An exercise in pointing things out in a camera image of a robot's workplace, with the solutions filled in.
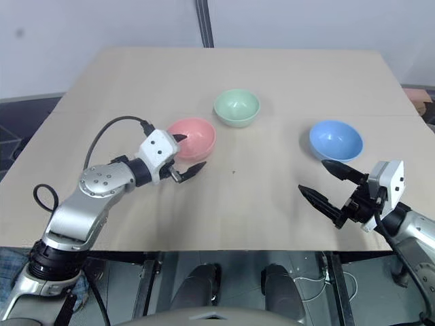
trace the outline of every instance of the black cable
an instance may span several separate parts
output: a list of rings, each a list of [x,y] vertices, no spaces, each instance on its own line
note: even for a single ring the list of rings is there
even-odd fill
[[[90,147],[88,149],[88,153],[86,154],[86,158],[84,160],[84,164],[83,164],[83,170],[86,170],[89,166],[89,161],[90,161],[90,156],[92,155],[92,152],[94,151],[95,145],[98,143],[98,140],[101,138],[101,136],[103,136],[103,133],[114,123],[121,121],[121,120],[136,120],[139,121],[141,123],[145,122],[147,123],[145,120],[142,120],[140,117],[135,117],[133,115],[123,115],[122,117],[116,117],[113,120],[110,120],[108,123],[106,123],[106,125],[104,125],[104,127],[102,127],[102,129],[99,131],[99,133],[95,136],[94,140],[92,141],[92,143],[90,144]]]
[[[53,208],[47,207],[38,196],[38,190],[40,188],[46,188],[51,195],[53,196]],[[59,206],[59,197],[57,196],[56,190],[53,189],[53,187],[46,185],[45,183],[40,183],[39,185],[36,185],[33,188],[33,199],[35,199],[36,203],[41,207],[42,209],[46,210],[47,212],[53,213],[57,207]]]
[[[95,299],[97,300],[98,307],[100,308],[101,314],[103,315],[104,325],[110,326],[109,315],[107,314],[106,307],[104,306],[103,299],[101,299],[101,295],[100,295],[100,292],[98,291],[97,286],[95,285],[94,281],[89,276],[89,274],[87,273],[85,268],[83,269],[83,273],[86,276],[86,278],[88,279],[90,289],[94,293]]]
[[[419,317],[420,319],[418,321],[410,322],[410,323],[400,323],[400,324],[394,324],[391,326],[411,326],[411,325],[421,325],[426,319],[429,319],[432,316],[432,303],[430,302],[429,296],[426,293],[423,283],[418,278],[417,274],[415,273],[413,267],[410,265],[410,263],[406,260],[405,256],[403,255],[402,251],[397,247],[397,245],[394,243],[392,236],[388,233],[387,228],[383,225],[381,222],[381,216],[379,212],[375,212],[375,221],[376,225],[381,229],[382,235],[391,247],[393,249],[393,252],[397,255],[398,259],[402,262],[403,266],[408,270],[408,273],[410,274],[412,280],[414,281],[415,285],[417,286],[418,290],[420,291],[421,296],[423,297],[426,311],[421,312]]]

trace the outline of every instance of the bowl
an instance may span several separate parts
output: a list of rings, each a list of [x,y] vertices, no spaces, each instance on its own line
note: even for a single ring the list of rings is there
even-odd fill
[[[242,128],[254,121],[260,101],[248,90],[227,90],[216,98],[213,108],[227,126]]]
[[[175,122],[168,128],[171,134],[185,134],[188,138],[179,142],[181,150],[177,158],[189,162],[204,160],[216,142],[216,130],[207,120],[190,117]]]
[[[320,160],[349,162],[357,158],[364,142],[355,128],[336,120],[324,120],[310,130],[313,154]]]

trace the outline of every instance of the tabletop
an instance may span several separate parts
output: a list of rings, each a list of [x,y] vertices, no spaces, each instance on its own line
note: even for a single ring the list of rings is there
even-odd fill
[[[261,111],[247,128],[227,127],[213,113],[214,99],[231,88],[260,99]],[[41,237],[49,215],[33,201],[33,187],[48,183],[65,199],[96,133],[126,114],[157,128],[203,117],[215,126],[217,141],[195,178],[125,195],[94,249],[388,249],[378,234],[351,221],[336,229],[298,191],[298,184],[312,187],[341,207],[355,189],[309,151],[309,129],[324,119],[347,122],[362,135],[364,152],[352,167],[368,173],[379,160],[404,160],[402,201],[435,216],[435,135],[377,52],[110,48],[64,95],[0,183],[0,245],[30,247]],[[90,164],[132,158],[143,139],[136,122],[119,122]]]

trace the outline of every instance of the blue bowl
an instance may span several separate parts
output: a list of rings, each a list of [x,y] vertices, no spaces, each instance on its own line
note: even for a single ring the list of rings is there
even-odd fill
[[[324,120],[310,130],[311,151],[319,160],[348,162],[357,158],[364,148],[358,131],[336,120]]]

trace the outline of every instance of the table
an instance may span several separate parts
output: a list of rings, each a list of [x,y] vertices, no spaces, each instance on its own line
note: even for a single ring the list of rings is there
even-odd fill
[[[248,128],[212,112],[223,90],[246,88],[261,112]],[[65,199],[77,185],[89,144],[104,123],[138,115],[157,128],[203,117],[217,130],[214,152],[194,179],[137,188],[109,213],[94,249],[377,251],[388,245],[353,222],[337,230],[300,195],[313,187],[341,207],[355,186],[330,175],[309,152],[316,122],[339,119],[360,131],[364,153],[351,165],[405,161],[402,201],[435,216],[435,135],[372,51],[110,48],[62,98],[0,184],[0,245],[30,247],[49,215],[33,201],[38,183]],[[91,164],[130,157],[143,141],[135,122],[101,139]],[[186,165],[178,164],[181,169]]]

